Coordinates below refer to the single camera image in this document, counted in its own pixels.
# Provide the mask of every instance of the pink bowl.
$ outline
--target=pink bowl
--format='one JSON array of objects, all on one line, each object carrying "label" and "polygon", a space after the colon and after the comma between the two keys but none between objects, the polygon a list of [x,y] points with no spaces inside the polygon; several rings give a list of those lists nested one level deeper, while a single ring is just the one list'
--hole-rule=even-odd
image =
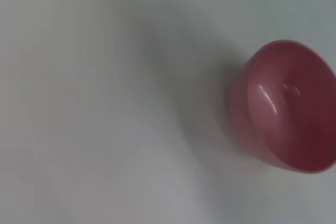
[{"label": "pink bowl", "polygon": [[228,113],[241,143],[269,164],[319,173],[336,161],[336,77],[303,44],[257,51],[230,88]]}]

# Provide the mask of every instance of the white table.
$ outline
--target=white table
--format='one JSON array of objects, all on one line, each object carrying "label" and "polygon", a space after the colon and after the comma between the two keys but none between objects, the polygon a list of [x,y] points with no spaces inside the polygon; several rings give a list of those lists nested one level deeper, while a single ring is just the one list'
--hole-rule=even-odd
[{"label": "white table", "polygon": [[0,0],[0,222],[334,224],[336,168],[229,140],[217,90],[294,39],[336,69],[336,0]]}]

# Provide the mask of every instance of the plastic bowl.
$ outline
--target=plastic bowl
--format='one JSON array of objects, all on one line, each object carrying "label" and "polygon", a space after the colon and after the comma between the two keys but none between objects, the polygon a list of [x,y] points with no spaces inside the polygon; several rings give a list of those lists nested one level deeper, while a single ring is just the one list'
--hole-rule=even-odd
[{"label": "plastic bowl", "polygon": [[303,44],[257,51],[229,90],[228,114],[241,143],[269,164],[319,173],[336,161],[336,77]]}]

